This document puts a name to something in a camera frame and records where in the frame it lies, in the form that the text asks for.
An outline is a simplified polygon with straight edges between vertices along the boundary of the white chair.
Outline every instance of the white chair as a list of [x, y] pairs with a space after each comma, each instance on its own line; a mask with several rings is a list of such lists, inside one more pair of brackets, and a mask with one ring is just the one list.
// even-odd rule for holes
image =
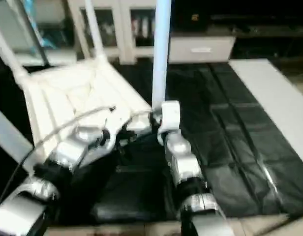
[[[17, 61], [0, 33], [0, 56], [11, 68], [16, 83], [24, 92], [35, 144], [60, 125], [97, 107], [116, 106], [124, 114], [150, 109], [148, 103], [108, 62], [103, 52], [92, 2], [85, 1], [96, 51], [93, 59], [29, 74]], [[102, 126], [108, 112], [102, 111], [81, 122], [83, 125]], [[69, 128], [63, 130], [44, 145], [40, 161], [45, 160], [68, 132]]]

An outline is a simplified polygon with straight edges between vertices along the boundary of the white frame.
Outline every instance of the white frame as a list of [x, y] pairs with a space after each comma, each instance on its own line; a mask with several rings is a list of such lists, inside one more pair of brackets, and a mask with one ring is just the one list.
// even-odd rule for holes
[[131, 10], [132, 9], [155, 9], [156, 0], [119, 0], [122, 15], [122, 30], [124, 33], [124, 42], [126, 48], [126, 63], [134, 64], [136, 58], [152, 57], [153, 47], [136, 47], [133, 44], [131, 30]]
[[[52, 90], [50, 91], [51, 94], [49, 93], [49, 96], [46, 97], [45, 88], [50, 88], [50, 86], [45, 82], [49, 80], [52, 80], [55, 84], [62, 82], [62, 84], [56, 86], [57, 88], [62, 88], [67, 85], [73, 85], [74, 88], [77, 88], [78, 86], [84, 85], [83, 80], [85, 79], [96, 80], [97, 83], [100, 82], [100, 86], [97, 86], [97, 92], [101, 97], [96, 100], [91, 100], [91, 102], [95, 102], [97, 107], [113, 105], [117, 107], [118, 112], [124, 113], [124, 115], [150, 110], [148, 103], [114, 67], [109, 64], [106, 55], [102, 53], [103, 46], [101, 44], [99, 27], [96, 23], [92, 0], [85, 1], [87, 2], [85, 9], [90, 23], [91, 37], [96, 46], [94, 59], [87, 59], [74, 65], [50, 68], [29, 74], [19, 63], [16, 55], [10, 49], [0, 32], [0, 55], [3, 55], [1, 57], [11, 68], [15, 82], [24, 92], [32, 136], [35, 143], [42, 140], [59, 125], [76, 116], [65, 101], [62, 100], [62, 104], [59, 105], [61, 99], [58, 98], [67, 96], [65, 95], [65, 91], [63, 91], [64, 93], [59, 93]], [[94, 103], [83, 109], [86, 111], [93, 105]], [[95, 123], [99, 124], [100, 119], [103, 119], [102, 124], [104, 124], [106, 116], [96, 117]], [[67, 131], [68, 130], [63, 130], [59, 136], [52, 138], [50, 140], [51, 143], [46, 144], [45, 147], [42, 148], [43, 150], [39, 151], [39, 156], [35, 157], [33, 161], [43, 162], [58, 141], [67, 135]], [[12, 158], [20, 162], [19, 155], [26, 152], [30, 146], [25, 138], [19, 138], [19, 136], [22, 137], [22, 135], [1, 113], [0, 134], [5, 134], [0, 135], [0, 146], [7, 149], [7, 152], [12, 155]], [[11, 136], [12, 139], [8, 139], [6, 137], [7, 134]], [[26, 165], [26, 170], [29, 172], [32, 171], [33, 164], [26, 163]]]
[[[68, 0], [68, 2], [83, 53], [86, 58], [89, 58], [91, 48], [89, 48], [89, 45], [86, 41], [86, 37], [84, 35], [85, 22], [80, 11], [80, 8], [86, 7], [85, 1]], [[116, 31], [117, 47], [105, 47], [104, 51], [107, 57], [119, 57], [120, 63], [125, 62], [126, 61], [125, 43], [124, 43], [124, 36], [122, 30], [122, 15], [121, 15], [119, 0], [92, 0], [92, 3], [95, 9], [102, 8], [102, 9], [110, 9], [112, 11], [112, 16], [113, 16], [113, 21]]]

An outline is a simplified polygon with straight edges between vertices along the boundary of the white cabinet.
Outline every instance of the white cabinet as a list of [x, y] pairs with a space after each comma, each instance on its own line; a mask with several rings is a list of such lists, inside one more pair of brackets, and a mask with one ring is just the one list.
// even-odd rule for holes
[[[92, 46], [83, 17], [85, 0], [70, 0], [82, 19], [87, 43]], [[109, 57], [133, 64], [137, 58], [153, 57], [156, 0], [92, 0]], [[170, 63], [227, 61], [235, 38], [231, 36], [171, 37]]]
[[234, 37], [172, 37], [169, 62], [218, 62], [227, 61]]

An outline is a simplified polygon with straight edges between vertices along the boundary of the chair seat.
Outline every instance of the chair seat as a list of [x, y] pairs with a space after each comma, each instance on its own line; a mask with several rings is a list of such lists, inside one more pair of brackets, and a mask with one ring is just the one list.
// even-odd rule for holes
[[[106, 60], [85, 60], [74, 65], [33, 73], [23, 84], [34, 143], [60, 125], [92, 109], [115, 106], [124, 113], [150, 106]], [[80, 125], [105, 124], [108, 110], [84, 118]], [[73, 126], [46, 142], [47, 156]]]
[[162, 172], [131, 170], [114, 173], [91, 214], [97, 223], [168, 220]]

